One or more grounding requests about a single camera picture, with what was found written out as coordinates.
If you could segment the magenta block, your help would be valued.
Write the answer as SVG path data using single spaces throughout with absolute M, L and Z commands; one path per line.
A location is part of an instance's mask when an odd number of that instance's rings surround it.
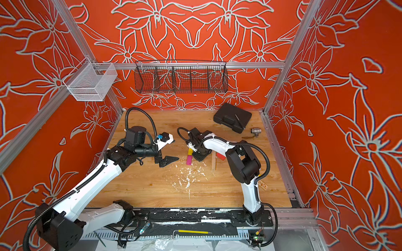
M 193 156 L 188 155 L 187 159 L 186 159 L 186 165 L 191 166 L 192 165 L 192 159 L 193 159 Z

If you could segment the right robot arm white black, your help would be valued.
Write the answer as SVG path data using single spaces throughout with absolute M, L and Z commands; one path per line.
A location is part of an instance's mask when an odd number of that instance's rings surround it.
M 227 160 L 233 177 L 241 185 L 244 202 L 242 210 L 232 210 L 233 222 L 251 227 L 258 225 L 278 226 L 277 214 L 270 204 L 261 201 L 258 182 L 265 178 L 271 164 L 264 151 L 245 140 L 232 142 L 216 136 L 211 131 L 199 132 L 197 128 L 177 129 L 178 136 L 193 150 L 193 157 L 204 160 L 212 152 L 223 155 Z

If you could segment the red building block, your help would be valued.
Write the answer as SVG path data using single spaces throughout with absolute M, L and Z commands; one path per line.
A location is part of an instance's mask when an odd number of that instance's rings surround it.
M 223 160 L 223 161 L 226 159 L 226 157 L 225 157 L 224 155 L 219 154 L 219 153 L 216 153 L 216 156 L 217 156 L 219 159 Z

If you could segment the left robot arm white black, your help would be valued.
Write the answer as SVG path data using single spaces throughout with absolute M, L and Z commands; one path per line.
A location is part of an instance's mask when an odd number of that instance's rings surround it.
M 153 157 L 159 167 L 165 167 L 178 157 L 163 157 L 161 150 L 174 142 L 172 134 L 159 134 L 152 123 L 153 134 L 141 126 L 130 127 L 129 114 L 136 110 L 147 118 L 150 115 L 144 110 L 133 107 L 126 111 L 124 138 L 103 154 L 103 161 L 94 168 L 74 188 L 61 198 L 48 205 L 41 204 L 35 211 L 35 218 L 28 225 L 23 238 L 23 250 L 30 250 L 30 237 L 37 232 L 56 251 L 68 251 L 74 247 L 82 236 L 115 224 L 121 220 L 131 220 L 134 217 L 132 206 L 125 201 L 115 201 L 110 206 L 89 214 L 83 213 L 86 206 L 114 178 L 123 173 L 135 162 L 143 163 L 143 159 Z

